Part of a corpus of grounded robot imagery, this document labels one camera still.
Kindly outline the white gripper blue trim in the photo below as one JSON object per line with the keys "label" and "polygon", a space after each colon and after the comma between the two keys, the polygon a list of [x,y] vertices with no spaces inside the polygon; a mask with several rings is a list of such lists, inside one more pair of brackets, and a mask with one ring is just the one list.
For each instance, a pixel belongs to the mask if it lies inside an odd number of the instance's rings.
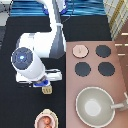
{"label": "white gripper blue trim", "polygon": [[62,79],[62,73],[59,69],[49,69],[46,71],[45,76],[38,82],[30,81],[20,73],[16,74],[16,81],[18,83],[28,83],[32,87],[46,87],[50,85],[51,81],[59,81]]}

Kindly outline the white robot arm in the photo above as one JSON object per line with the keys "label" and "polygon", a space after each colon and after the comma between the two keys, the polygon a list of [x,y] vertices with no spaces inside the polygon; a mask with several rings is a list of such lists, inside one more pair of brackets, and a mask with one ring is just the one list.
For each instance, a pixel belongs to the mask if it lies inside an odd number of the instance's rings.
{"label": "white robot arm", "polygon": [[51,81],[62,79],[59,69],[47,69],[42,58],[59,59],[66,52],[66,40],[60,12],[66,8],[65,0],[37,0],[48,10],[50,32],[23,33],[11,55],[18,83],[35,87],[49,86]]}

